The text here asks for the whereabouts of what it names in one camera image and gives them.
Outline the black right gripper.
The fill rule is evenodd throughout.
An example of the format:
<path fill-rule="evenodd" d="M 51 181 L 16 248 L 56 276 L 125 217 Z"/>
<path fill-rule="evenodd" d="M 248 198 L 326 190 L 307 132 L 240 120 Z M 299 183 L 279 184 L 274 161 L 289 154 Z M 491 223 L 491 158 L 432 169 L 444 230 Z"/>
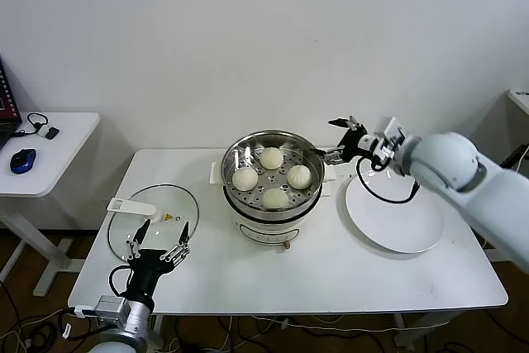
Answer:
<path fill-rule="evenodd" d="M 347 128 L 347 132 L 341 138 L 337 147 L 323 150 L 311 148 L 310 151 L 320 157 L 326 165 L 340 165 L 350 163 L 355 157 L 367 160 L 374 158 L 374 151 L 379 143 L 377 136 L 370 135 L 364 125 L 355 120 L 353 116 L 348 118 L 336 118 L 328 122 L 332 126 Z"/>

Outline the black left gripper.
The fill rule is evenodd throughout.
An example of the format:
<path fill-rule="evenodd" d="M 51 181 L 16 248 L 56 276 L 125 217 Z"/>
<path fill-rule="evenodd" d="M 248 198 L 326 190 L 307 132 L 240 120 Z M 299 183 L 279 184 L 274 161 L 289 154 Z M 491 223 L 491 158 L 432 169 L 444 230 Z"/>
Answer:
<path fill-rule="evenodd" d="M 148 218 L 126 240 L 127 263 L 131 268 L 131 279 L 126 284 L 123 297 L 137 303 L 153 303 L 153 295 L 161 276 L 171 273 L 189 254 L 189 222 L 186 222 L 178 243 L 172 249 L 140 249 L 151 219 Z"/>

